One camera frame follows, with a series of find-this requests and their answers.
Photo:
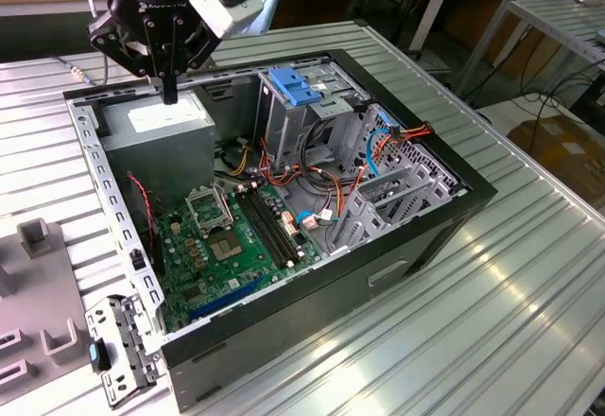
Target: motherboard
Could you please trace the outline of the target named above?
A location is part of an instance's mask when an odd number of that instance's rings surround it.
[[[192,196],[156,218],[164,258],[164,275],[159,279],[168,332],[320,260],[319,250],[306,233],[292,230],[287,222],[291,213],[272,186],[245,195]],[[208,228],[213,222],[216,226]],[[277,238],[287,244],[276,244]]]

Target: aluminum extrusion table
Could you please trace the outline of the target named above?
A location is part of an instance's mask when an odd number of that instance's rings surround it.
[[[555,71],[557,76],[551,81],[551,86],[559,83],[565,76],[565,68],[574,58],[574,54],[590,63],[605,59],[605,45],[596,40],[596,33],[605,29],[605,6],[589,8],[575,0],[503,0],[462,70],[456,87],[457,95],[461,95],[468,85],[476,66],[509,14],[517,16],[522,22],[510,35],[493,63],[494,66],[507,57],[530,26],[568,49],[567,55]]]
[[[426,269],[187,414],[582,414],[605,385],[605,220],[368,27],[239,38],[218,64],[342,47],[498,190]],[[67,58],[100,79],[98,54]],[[114,64],[111,81],[130,76]],[[129,291],[52,60],[0,65],[0,234],[58,221],[87,307]],[[90,367],[0,414],[107,414]],[[176,414],[166,375],[114,414]]]

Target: white label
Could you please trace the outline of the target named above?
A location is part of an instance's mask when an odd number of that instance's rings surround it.
[[[156,130],[185,121],[203,120],[205,118],[206,112],[201,111],[191,99],[184,96],[179,99],[179,102],[170,106],[156,104],[154,106],[138,107],[129,112],[130,122],[137,132]]]
[[[327,208],[324,208],[320,211],[318,216],[320,218],[322,218],[323,220],[330,220],[332,218],[332,210],[328,210]]]
[[[564,144],[562,144],[567,151],[569,151],[571,154],[583,154],[586,151],[584,151],[584,148],[582,148],[580,145],[578,145],[576,142],[566,142]]]

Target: cardboard box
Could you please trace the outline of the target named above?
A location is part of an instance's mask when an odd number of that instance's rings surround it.
[[[527,151],[535,121],[526,121],[509,139]],[[605,206],[605,147],[567,116],[543,118],[531,157],[597,210]]]

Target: blue latch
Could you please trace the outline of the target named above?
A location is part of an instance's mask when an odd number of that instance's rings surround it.
[[[309,87],[306,80],[292,68],[269,69],[268,73],[273,83],[294,107],[321,100],[321,94]]]

